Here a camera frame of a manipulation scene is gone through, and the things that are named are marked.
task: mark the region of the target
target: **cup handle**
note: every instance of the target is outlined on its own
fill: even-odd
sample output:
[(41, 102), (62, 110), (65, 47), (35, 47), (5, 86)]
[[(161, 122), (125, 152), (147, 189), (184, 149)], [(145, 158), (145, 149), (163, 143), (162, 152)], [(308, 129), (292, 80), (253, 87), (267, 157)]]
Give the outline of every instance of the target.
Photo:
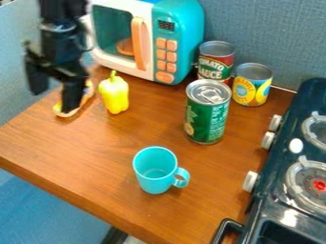
[(182, 169), (182, 168), (177, 168), (176, 173), (174, 175), (176, 175), (176, 174), (180, 175), (184, 179), (181, 180), (181, 179), (175, 178), (173, 185), (177, 188), (184, 188), (184, 187), (188, 186), (188, 183), (190, 181), (190, 174), (185, 169)]

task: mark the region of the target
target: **wooden table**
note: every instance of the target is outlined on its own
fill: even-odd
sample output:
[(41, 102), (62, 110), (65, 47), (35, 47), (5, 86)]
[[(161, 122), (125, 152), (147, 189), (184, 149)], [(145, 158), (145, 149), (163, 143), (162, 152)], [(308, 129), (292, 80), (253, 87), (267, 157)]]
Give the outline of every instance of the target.
[[(98, 82), (109, 70), (92, 73)], [(242, 182), (263, 165), (261, 139), (293, 94), (272, 89), (259, 108), (232, 102), (223, 140), (200, 146), (183, 133), (188, 82), (169, 87), (122, 76), (131, 106), (121, 114), (108, 114), (98, 94), (74, 119), (55, 117), (58, 91), (20, 113), (0, 130), (0, 167), (148, 243), (209, 243), (223, 218), (243, 221), (249, 194)], [(132, 157), (151, 145), (177, 155), (192, 176), (186, 189), (150, 195), (139, 188)]]

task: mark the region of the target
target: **stove knob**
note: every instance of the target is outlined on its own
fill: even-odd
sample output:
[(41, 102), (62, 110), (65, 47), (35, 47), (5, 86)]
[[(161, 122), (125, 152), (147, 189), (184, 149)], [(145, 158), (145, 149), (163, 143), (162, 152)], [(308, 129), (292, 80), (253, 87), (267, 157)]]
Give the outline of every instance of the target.
[(258, 173), (255, 172), (247, 172), (247, 176), (245, 178), (245, 181), (242, 185), (242, 190), (251, 193), (253, 191), (255, 182), (257, 180)]
[(272, 146), (273, 140), (275, 138), (275, 133), (273, 132), (266, 132), (264, 138), (261, 142), (261, 147), (269, 150)]
[(303, 150), (303, 142), (299, 138), (292, 139), (289, 144), (291, 153), (301, 153)]
[(282, 116), (275, 114), (270, 123), (269, 130), (272, 132), (276, 132), (279, 127), (281, 119), (282, 119)]

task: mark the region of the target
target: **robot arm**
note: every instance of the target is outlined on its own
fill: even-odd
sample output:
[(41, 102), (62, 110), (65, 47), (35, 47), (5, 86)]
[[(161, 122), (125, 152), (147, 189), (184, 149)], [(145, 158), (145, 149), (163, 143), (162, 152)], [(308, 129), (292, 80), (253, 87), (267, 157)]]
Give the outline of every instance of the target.
[(27, 44), (25, 66), (34, 94), (48, 88), (49, 77), (62, 81), (61, 114), (80, 107), (87, 71), (80, 63), (85, 51), (85, 28), (79, 18), (86, 14), (86, 0), (39, 0), (41, 53)]

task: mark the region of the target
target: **tomato sauce can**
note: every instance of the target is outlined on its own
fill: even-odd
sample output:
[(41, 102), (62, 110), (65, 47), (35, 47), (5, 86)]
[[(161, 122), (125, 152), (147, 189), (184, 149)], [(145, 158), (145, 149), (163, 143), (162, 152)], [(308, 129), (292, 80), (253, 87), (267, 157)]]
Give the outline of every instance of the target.
[(227, 121), (231, 89), (214, 80), (196, 80), (187, 86), (184, 130), (199, 144), (221, 140)]
[(263, 105), (270, 92), (272, 71), (261, 64), (245, 63), (235, 69), (233, 100), (241, 105), (256, 107)]
[(217, 80), (230, 85), (234, 47), (223, 41), (204, 42), (199, 47), (198, 79)]

